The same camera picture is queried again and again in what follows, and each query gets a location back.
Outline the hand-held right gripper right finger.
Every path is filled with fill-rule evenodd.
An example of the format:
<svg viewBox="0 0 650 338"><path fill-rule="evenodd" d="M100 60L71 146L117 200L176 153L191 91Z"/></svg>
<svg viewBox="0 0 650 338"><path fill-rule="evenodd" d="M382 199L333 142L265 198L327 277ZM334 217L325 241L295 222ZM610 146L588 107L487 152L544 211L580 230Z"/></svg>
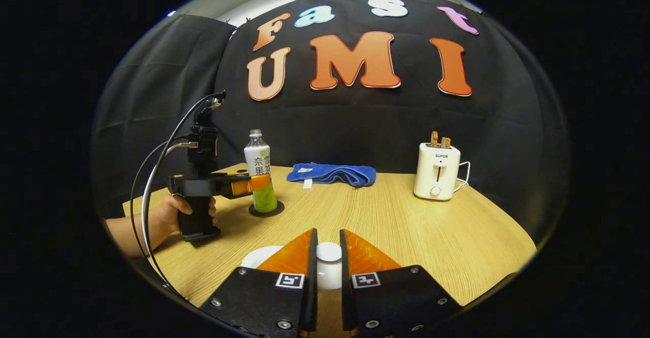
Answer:
<svg viewBox="0 0 650 338"><path fill-rule="evenodd" d="M432 337L462 312L423 266L401 266L348 229L340 244L343 329L352 337Z"/></svg>

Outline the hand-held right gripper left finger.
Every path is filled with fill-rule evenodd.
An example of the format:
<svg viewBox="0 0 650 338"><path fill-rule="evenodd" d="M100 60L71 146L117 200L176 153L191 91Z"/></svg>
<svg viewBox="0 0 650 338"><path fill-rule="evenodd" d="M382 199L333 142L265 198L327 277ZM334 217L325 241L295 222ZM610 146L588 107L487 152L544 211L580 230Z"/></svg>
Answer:
<svg viewBox="0 0 650 338"><path fill-rule="evenodd" d="M258 267L235 268L200 310L249 337L307 337L317 322L317 244L311 228Z"/></svg>

